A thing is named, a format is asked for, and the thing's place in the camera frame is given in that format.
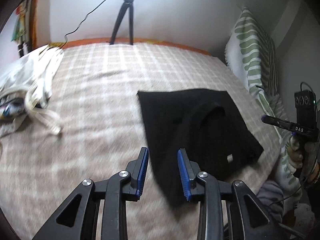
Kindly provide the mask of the grey gloved right hand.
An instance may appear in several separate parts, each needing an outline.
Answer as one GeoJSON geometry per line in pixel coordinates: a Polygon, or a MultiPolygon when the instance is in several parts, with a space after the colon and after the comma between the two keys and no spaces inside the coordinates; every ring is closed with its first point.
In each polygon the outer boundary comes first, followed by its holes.
{"type": "MultiPolygon", "coordinates": [[[[305,143],[305,152],[309,154],[318,153],[318,142],[306,142],[305,143]]],[[[298,138],[295,135],[292,135],[290,138],[290,145],[287,148],[289,154],[289,163],[292,167],[298,169],[303,167],[303,152],[300,150],[300,144],[298,138]]],[[[319,171],[318,161],[315,162],[313,168],[309,171],[309,177],[307,182],[310,183],[317,176],[319,171]]]]}

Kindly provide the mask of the black sleeved right forearm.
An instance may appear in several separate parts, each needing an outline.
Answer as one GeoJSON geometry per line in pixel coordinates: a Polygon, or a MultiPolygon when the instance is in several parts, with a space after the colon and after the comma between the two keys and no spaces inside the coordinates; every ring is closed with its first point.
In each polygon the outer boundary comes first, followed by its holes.
{"type": "Polygon", "coordinates": [[[319,237],[319,163],[315,165],[312,174],[308,177],[307,182],[305,183],[305,190],[307,192],[311,211],[315,215],[315,224],[310,233],[306,236],[305,239],[318,239],[319,237]]]}

